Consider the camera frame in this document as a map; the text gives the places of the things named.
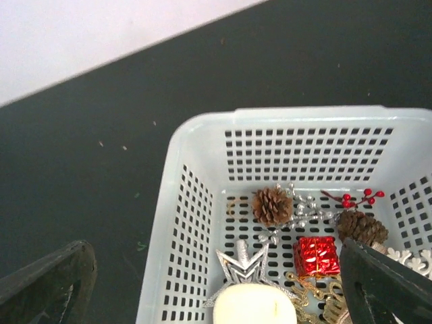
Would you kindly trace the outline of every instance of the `white wall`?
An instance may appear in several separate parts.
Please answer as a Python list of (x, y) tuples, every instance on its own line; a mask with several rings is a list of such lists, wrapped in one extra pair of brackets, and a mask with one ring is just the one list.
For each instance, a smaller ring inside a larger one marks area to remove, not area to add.
[(0, 0), (0, 106), (262, 0)]

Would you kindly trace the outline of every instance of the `red gift box ornament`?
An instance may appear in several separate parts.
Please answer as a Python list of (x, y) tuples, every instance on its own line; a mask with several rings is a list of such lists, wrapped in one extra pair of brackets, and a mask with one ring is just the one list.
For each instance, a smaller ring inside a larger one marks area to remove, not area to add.
[(333, 236), (300, 238), (294, 244), (294, 264), (299, 277), (325, 277), (340, 273)]

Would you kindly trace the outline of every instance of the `silver glitter sprig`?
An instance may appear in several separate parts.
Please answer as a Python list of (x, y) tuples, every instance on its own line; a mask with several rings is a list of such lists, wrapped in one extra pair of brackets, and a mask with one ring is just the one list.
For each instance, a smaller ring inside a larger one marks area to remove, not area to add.
[(324, 211), (315, 202), (315, 198), (311, 194), (301, 195), (294, 189), (292, 182), (288, 183), (285, 191), (288, 196), (291, 196), (297, 204), (296, 211), (291, 216), (291, 220), (286, 224), (278, 226), (275, 230), (259, 234), (258, 239), (260, 242), (270, 241), (273, 244), (279, 243), (279, 233), (284, 228), (294, 229), (296, 227), (305, 227), (309, 221), (318, 219), (320, 221), (329, 221), (334, 224), (337, 222), (339, 213), (332, 211)]

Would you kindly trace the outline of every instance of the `red berry sprig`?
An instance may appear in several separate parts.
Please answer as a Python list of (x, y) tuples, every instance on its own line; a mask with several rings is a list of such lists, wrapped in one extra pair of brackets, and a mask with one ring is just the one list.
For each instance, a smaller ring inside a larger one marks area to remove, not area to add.
[(359, 204), (368, 202), (368, 204), (373, 205), (376, 202), (375, 197), (383, 198), (385, 196), (384, 191), (377, 191), (374, 195), (372, 195), (373, 191), (370, 188), (364, 189), (363, 193), (364, 196), (362, 200), (359, 203), (355, 203), (354, 201), (351, 201), (351, 195), (350, 194), (344, 194), (342, 197), (335, 197), (332, 196), (330, 193), (328, 193), (325, 190), (321, 191), (322, 194), (325, 196), (332, 198), (338, 202), (340, 202), (343, 206), (343, 208), (357, 208)]

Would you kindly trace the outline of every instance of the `pine cone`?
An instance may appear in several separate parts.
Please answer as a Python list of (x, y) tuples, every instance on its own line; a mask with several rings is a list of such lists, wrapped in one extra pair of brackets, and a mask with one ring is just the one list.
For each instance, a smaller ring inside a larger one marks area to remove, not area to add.
[(361, 211), (344, 211), (337, 223), (339, 238), (343, 242), (346, 238), (372, 246), (373, 242), (384, 243), (388, 239), (389, 231), (382, 222)]
[(284, 190), (275, 187), (258, 190), (252, 200), (255, 219), (265, 226), (284, 224), (291, 219), (292, 198)]

